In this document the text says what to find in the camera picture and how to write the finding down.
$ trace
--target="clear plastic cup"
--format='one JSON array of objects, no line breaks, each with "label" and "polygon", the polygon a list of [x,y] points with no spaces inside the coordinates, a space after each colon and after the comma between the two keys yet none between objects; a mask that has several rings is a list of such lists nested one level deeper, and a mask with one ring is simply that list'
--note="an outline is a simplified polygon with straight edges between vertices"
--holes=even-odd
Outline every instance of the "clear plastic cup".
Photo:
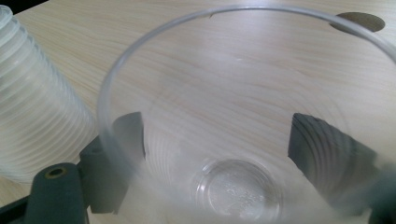
[{"label": "clear plastic cup", "polygon": [[[133,223],[202,224],[319,223],[340,217],[336,208],[359,211],[355,194],[371,197],[357,192],[383,174],[381,160],[396,162],[395,62],[380,36],[299,7],[213,8],[154,29],[114,63],[98,101],[106,153],[131,178],[121,212]],[[144,153],[113,126],[135,112]],[[295,126],[302,114],[323,128]],[[298,151],[312,149],[308,171],[290,158],[294,129],[308,142]],[[342,163],[361,154],[347,136],[374,152],[376,175]],[[367,178],[337,191],[355,175]]]},{"label": "clear plastic cup", "polygon": [[47,166],[77,162],[94,120],[8,7],[0,34],[0,175],[30,183]]}]

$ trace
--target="wood grain surface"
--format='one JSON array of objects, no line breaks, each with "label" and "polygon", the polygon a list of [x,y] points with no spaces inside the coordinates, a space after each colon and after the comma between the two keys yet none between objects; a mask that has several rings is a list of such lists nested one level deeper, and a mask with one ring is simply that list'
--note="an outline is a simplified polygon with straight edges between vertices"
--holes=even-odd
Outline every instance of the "wood grain surface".
[{"label": "wood grain surface", "polygon": [[[242,3],[288,4],[309,7],[333,15],[348,11],[370,13],[381,18],[386,23],[385,28],[377,32],[377,34],[396,45],[396,14],[394,13],[396,11],[396,2],[391,0],[50,0],[37,7],[23,11],[17,15],[17,18],[56,64],[61,73],[68,78],[78,95],[88,105],[92,113],[95,114],[98,92],[107,71],[120,54],[138,37],[165,21],[196,10]],[[306,29],[303,37],[299,35],[296,38],[304,42],[305,40],[309,41],[312,36],[315,36],[315,31]],[[370,48],[360,48],[346,55],[353,56],[354,53],[372,56],[378,52]],[[339,55],[337,53],[334,53],[334,55],[329,54],[329,58],[322,59],[324,62],[322,65],[326,66],[326,61],[331,62],[334,57],[336,58]],[[373,72],[379,70],[394,72],[393,68],[384,69],[381,63],[381,59],[383,59],[381,56],[378,56],[377,59],[377,63],[371,62],[371,64],[377,64],[376,67],[372,68]],[[387,78],[392,78],[395,75],[394,73],[384,74],[379,81],[387,80]],[[364,82],[364,78],[354,79],[354,81],[356,80],[361,80],[359,83],[360,88],[369,85]],[[335,84],[333,84],[337,86],[336,83],[340,82],[339,91],[334,93],[335,95],[341,94],[338,95],[339,98],[343,96],[345,90],[343,83],[347,83],[347,81],[335,80]],[[377,102],[377,105],[387,105],[389,102],[396,103],[395,99],[392,98],[394,93],[391,92],[389,98],[384,99],[384,102]],[[370,97],[377,99],[373,95],[366,95],[365,97],[368,100],[370,100]],[[359,101],[363,98],[364,96],[360,96],[357,100]],[[386,106],[386,109],[378,110],[378,113],[385,110],[388,111],[389,115],[394,114],[396,105]],[[387,116],[376,118],[383,119],[380,120],[381,123],[388,122]],[[395,118],[392,118],[389,123],[394,124],[395,122]],[[356,130],[355,134],[361,136],[361,138],[368,135],[368,133],[359,132],[359,130]],[[390,141],[390,144],[396,146],[395,141]],[[386,155],[391,158],[396,158],[395,152],[388,151],[384,153],[388,153]],[[30,186],[28,185],[20,185],[0,177],[0,205],[11,203],[27,195],[29,189]],[[128,217],[114,217],[112,215],[90,215],[90,217],[91,223],[128,223]]]}]

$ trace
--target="cup bottom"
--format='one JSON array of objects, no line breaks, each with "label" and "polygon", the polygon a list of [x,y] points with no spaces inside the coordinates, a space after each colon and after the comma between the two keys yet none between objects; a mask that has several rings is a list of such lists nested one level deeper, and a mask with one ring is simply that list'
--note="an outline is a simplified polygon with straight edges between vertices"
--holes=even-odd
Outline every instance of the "cup bottom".
[{"label": "cup bottom", "polygon": [[218,161],[206,166],[196,188],[196,200],[224,217],[246,221],[275,220],[282,195],[272,178],[247,161]]}]

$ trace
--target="stack of plastic cups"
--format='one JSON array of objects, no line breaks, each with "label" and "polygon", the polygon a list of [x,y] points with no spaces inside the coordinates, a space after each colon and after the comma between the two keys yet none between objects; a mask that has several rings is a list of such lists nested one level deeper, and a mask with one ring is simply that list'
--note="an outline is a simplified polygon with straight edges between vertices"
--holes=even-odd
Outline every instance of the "stack of plastic cups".
[{"label": "stack of plastic cups", "polygon": [[33,38],[0,6],[0,175],[29,183],[78,153],[94,119]]}]

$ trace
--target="wooden table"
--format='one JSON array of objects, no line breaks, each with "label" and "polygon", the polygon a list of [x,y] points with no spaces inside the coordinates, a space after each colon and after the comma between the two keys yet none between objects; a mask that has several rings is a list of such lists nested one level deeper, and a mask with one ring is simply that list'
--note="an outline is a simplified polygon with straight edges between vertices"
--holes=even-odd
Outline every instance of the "wooden table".
[{"label": "wooden table", "polygon": [[[388,0],[50,0],[20,13],[17,18],[95,113],[106,72],[142,34],[199,9],[246,2],[292,4],[334,15],[347,11],[371,13],[386,22],[385,29],[377,33],[396,45],[396,3]],[[0,205],[27,195],[29,188],[0,178]],[[91,223],[110,221],[126,223],[111,215],[95,216]]]}]

